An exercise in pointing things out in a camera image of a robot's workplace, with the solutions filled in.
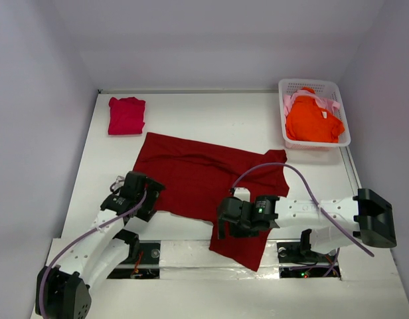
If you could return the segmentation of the dark red t shirt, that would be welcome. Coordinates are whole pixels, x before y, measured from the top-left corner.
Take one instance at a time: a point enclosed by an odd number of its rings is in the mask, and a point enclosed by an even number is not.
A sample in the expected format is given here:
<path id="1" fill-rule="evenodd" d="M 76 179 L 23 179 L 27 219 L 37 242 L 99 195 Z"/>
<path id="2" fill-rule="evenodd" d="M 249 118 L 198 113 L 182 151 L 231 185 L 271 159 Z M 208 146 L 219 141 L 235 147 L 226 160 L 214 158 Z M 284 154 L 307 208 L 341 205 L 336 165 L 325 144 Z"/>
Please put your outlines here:
<path id="1" fill-rule="evenodd" d="M 282 167 L 258 168 L 241 177 L 260 164 L 286 161 L 285 150 L 256 154 L 149 132 L 133 168 L 165 186 L 155 204 L 156 210 L 215 225 L 217 207 L 229 196 L 237 179 L 252 198 L 287 196 L 289 186 Z"/>

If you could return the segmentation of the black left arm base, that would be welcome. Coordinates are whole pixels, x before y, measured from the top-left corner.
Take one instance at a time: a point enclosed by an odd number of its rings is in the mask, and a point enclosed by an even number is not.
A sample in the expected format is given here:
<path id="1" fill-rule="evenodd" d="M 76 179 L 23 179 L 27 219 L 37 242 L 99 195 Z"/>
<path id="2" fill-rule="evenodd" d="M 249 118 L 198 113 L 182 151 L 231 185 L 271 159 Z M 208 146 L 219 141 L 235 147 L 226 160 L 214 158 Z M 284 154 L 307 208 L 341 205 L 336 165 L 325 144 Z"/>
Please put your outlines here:
<path id="1" fill-rule="evenodd" d="M 107 279 L 159 279 L 160 253 L 159 241 L 141 241 L 137 256 L 129 256 L 108 275 Z"/>

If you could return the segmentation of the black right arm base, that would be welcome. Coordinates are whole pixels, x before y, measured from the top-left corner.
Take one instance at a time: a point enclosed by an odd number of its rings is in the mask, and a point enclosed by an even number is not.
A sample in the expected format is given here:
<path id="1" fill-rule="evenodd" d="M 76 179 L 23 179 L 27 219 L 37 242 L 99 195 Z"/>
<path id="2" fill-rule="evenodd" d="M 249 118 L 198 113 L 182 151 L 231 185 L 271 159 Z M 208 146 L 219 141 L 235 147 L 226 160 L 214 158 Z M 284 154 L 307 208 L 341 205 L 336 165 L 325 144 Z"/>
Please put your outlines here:
<path id="1" fill-rule="evenodd" d="M 280 278 L 341 278 L 339 249 L 327 254 L 310 250 L 308 240 L 278 241 Z"/>

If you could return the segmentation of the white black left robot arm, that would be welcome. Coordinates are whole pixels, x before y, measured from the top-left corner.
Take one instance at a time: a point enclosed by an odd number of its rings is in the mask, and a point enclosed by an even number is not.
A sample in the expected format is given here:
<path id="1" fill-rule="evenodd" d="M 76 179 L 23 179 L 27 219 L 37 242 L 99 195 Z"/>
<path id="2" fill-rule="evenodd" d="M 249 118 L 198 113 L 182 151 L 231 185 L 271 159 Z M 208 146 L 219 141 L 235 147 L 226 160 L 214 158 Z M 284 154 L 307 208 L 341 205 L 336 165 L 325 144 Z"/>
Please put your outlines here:
<path id="1" fill-rule="evenodd" d="M 130 171 L 110 186 L 110 194 L 90 228 L 63 248 L 37 276 L 35 313 L 43 318 L 85 318 L 92 297 L 120 264 L 137 267 L 157 244 L 142 244 L 126 225 L 148 222 L 165 186 Z"/>

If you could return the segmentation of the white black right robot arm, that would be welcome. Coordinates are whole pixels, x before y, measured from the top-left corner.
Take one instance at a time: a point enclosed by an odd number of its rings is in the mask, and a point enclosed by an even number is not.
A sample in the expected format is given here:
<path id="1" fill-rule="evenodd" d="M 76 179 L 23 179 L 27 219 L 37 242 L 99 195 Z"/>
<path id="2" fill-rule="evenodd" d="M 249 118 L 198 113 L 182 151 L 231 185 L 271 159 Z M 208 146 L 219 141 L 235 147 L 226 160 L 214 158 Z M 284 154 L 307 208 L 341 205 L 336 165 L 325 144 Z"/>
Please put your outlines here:
<path id="1" fill-rule="evenodd" d="M 219 239 L 257 237 L 272 229 L 297 227 L 301 232 L 297 251 L 307 261 L 349 245 L 365 253 L 371 247 L 397 245 L 392 205 L 371 189 L 320 203 L 276 195 L 257 196 L 253 202 L 226 197 L 217 216 Z"/>

